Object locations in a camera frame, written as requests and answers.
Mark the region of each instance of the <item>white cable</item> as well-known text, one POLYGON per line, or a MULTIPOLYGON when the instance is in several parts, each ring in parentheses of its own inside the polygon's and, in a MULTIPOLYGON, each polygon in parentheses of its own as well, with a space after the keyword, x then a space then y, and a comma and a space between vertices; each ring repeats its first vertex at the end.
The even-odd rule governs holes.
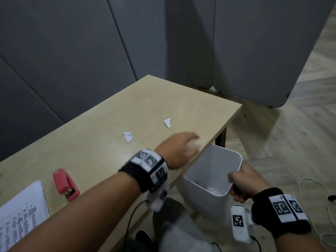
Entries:
MULTIPOLYGON (((317 181, 315 181, 315 180, 313 180, 313 179, 309 179, 309 178, 301 179, 300 182, 299 182, 299 184, 298 184, 299 198, 300 198, 301 205, 302 205, 303 209, 305 210, 305 212, 307 213, 307 216, 308 216, 308 218, 309 218, 311 224, 313 225, 313 228, 314 228, 315 232, 316 232, 317 235, 320 237, 320 242, 322 243, 322 241, 324 241, 325 243, 329 244, 330 246, 336 248, 336 245, 333 245, 333 244, 329 243, 328 241, 326 241, 325 239, 323 239, 323 236, 325 236, 325 235, 336 235, 336 233, 321 233, 321 234, 319 234, 319 233, 317 232, 317 229, 316 229, 316 227, 315 227, 313 221, 311 220, 311 218, 310 218, 310 216, 309 216, 309 214, 308 214, 308 212, 307 212, 307 210, 306 210, 306 207, 305 207, 304 204, 302 203, 302 200, 301 200, 301 192, 300 192, 300 184, 301 184, 301 182, 302 182, 303 180, 305 180, 305 179, 311 180, 311 181, 313 181, 313 182, 319 184, 321 187, 323 187, 323 188, 325 189, 325 191, 327 192, 327 197, 326 197, 326 201, 327 201, 327 202, 328 202, 328 189, 327 189, 325 186, 323 186, 321 183, 319 183, 319 182, 317 182, 317 181)), ((331 222, 334 224, 334 226, 336 226, 336 224, 335 224, 333 218, 331 217, 331 213, 330 213, 330 210, 329 210, 329 207, 328 207, 327 202, 325 203, 325 205, 326 205, 326 207, 327 207, 327 210, 328 210, 328 214, 329 214, 330 220, 331 220, 331 222)))

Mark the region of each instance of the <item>wooden table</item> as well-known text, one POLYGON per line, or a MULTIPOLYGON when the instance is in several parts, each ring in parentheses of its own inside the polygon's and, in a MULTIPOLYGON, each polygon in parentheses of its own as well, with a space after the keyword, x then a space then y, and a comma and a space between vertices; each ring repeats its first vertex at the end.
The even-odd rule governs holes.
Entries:
MULTIPOLYGON (((239 103, 148 75, 2 161, 0 206, 41 180, 52 215, 67 204, 56 191, 55 170, 65 169, 83 193, 116 173, 138 150, 154 149, 173 133, 195 131, 201 154, 240 108, 239 103), (163 122, 167 118, 170 129, 163 122), (130 143, 123 136, 128 131, 133 136, 130 143)), ((188 166, 170 171, 169 182, 174 183, 188 166)), ((124 236, 130 214, 141 200, 126 213, 102 251, 109 251, 124 236)), ((145 206, 136 211, 132 225, 145 211, 145 206)))

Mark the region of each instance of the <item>gray panel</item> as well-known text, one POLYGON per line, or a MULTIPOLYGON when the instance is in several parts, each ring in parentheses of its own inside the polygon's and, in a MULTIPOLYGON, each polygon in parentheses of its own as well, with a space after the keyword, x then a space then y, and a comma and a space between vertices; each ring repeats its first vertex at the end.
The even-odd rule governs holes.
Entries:
POLYGON ((0 59, 0 161, 64 123, 0 59))
POLYGON ((0 0, 0 53, 69 121, 135 82, 107 0, 0 0))
POLYGON ((282 106, 334 2, 217 0, 214 88, 282 106))
POLYGON ((215 0, 109 0, 136 79, 212 87, 215 0))

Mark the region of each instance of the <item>wristband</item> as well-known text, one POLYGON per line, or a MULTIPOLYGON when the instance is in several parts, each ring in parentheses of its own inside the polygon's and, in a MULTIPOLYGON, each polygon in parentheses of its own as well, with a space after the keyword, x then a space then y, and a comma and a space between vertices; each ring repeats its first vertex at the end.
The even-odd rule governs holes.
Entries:
POLYGON ((119 171, 136 179, 142 193, 155 192, 168 177, 168 166, 163 157, 146 148, 136 153, 119 171))
POLYGON ((279 188, 263 190, 253 200, 253 221, 270 231, 274 239, 285 233, 304 234, 312 230, 294 196, 284 195, 279 188))

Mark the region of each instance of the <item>wooden floor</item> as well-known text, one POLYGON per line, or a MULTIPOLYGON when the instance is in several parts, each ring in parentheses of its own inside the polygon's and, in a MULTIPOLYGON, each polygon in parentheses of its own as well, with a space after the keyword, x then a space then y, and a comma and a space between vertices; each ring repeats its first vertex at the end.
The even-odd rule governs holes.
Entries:
MULTIPOLYGON (((336 10, 331 13, 283 107, 268 108, 212 89, 206 92, 243 104, 242 111, 228 126, 226 147, 241 153, 271 185, 298 199, 298 182, 312 178, 336 195, 336 10)), ((301 189, 303 203, 318 232, 336 233, 326 210, 325 190, 310 181, 304 181, 301 189)), ((171 197, 182 200, 174 189, 171 197)), ((245 203, 248 208, 251 205, 252 201, 245 203)), ((336 220, 336 203, 329 205, 336 220)), ((201 216, 194 218, 222 251, 257 251, 256 247, 230 243, 221 229, 201 216)), ((137 230, 147 229, 153 235, 148 230, 150 225, 149 216, 137 230)), ((275 251, 268 231, 255 227, 254 232, 263 251, 275 251)), ((336 238, 331 237, 329 241, 336 245, 336 238)), ((336 251, 328 245, 324 247, 336 251)))

